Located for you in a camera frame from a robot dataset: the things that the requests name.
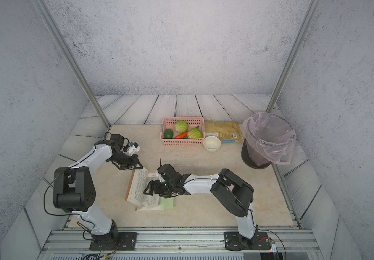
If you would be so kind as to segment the dark cover paperback book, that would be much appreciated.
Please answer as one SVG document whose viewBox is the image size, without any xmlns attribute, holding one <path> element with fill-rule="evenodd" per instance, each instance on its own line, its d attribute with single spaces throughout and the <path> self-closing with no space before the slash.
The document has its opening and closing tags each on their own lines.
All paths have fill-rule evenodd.
<svg viewBox="0 0 374 260">
<path fill-rule="evenodd" d="M 147 188 L 149 182 L 159 179 L 157 171 L 149 173 L 146 168 L 133 170 L 125 200 L 132 204 L 136 208 L 136 211 L 164 210 L 164 206 L 161 206 L 163 198 L 159 195 L 150 196 L 144 194 L 144 190 Z"/>
</svg>

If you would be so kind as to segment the green sticky note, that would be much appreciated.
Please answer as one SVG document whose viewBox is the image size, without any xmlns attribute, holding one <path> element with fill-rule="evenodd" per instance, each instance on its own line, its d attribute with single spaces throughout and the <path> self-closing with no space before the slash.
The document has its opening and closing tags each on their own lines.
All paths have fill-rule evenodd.
<svg viewBox="0 0 374 260">
<path fill-rule="evenodd" d="M 174 198 L 161 198 L 160 200 L 160 209 L 167 210 L 174 207 Z"/>
</svg>

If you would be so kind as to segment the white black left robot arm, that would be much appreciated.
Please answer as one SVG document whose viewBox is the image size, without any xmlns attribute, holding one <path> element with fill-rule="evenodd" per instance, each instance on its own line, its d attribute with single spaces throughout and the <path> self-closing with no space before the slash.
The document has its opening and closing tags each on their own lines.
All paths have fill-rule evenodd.
<svg viewBox="0 0 374 260">
<path fill-rule="evenodd" d="M 92 175 L 103 163 L 112 163 L 119 170 L 142 169 L 137 143 L 124 142 L 127 138 L 98 141 L 82 159 L 55 170 L 53 178 L 53 204 L 55 208 L 77 216 L 89 226 L 93 236 L 111 233 L 113 221 L 96 203 L 96 189 Z"/>
</svg>

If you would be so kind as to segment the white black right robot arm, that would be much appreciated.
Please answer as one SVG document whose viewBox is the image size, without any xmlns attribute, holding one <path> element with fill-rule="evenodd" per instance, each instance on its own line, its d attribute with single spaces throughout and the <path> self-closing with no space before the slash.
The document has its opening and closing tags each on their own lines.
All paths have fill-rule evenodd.
<svg viewBox="0 0 374 260">
<path fill-rule="evenodd" d="M 180 174 L 170 164 L 158 169 L 158 180 L 150 181 L 144 194 L 163 198 L 174 196 L 212 194 L 236 217 L 238 232 L 251 241 L 257 232 L 253 218 L 254 188 L 228 169 L 213 175 Z"/>
</svg>

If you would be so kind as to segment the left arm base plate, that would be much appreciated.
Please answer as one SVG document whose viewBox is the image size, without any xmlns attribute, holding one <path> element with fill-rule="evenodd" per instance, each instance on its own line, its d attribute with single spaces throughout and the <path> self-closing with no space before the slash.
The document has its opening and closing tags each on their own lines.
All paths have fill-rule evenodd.
<svg viewBox="0 0 374 260">
<path fill-rule="evenodd" d="M 90 251 L 133 251 L 137 242 L 136 232 L 118 232 L 106 235 L 93 235 Z"/>
</svg>

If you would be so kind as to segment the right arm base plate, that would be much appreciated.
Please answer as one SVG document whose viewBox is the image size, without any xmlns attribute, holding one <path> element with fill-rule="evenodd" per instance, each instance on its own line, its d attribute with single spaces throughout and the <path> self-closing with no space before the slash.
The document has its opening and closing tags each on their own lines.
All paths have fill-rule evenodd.
<svg viewBox="0 0 374 260">
<path fill-rule="evenodd" d="M 228 251 L 272 250 L 270 238 L 266 232 L 255 232 L 252 238 L 246 238 L 236 232 L 224 233 L 225 249 Z"/>
</svg>

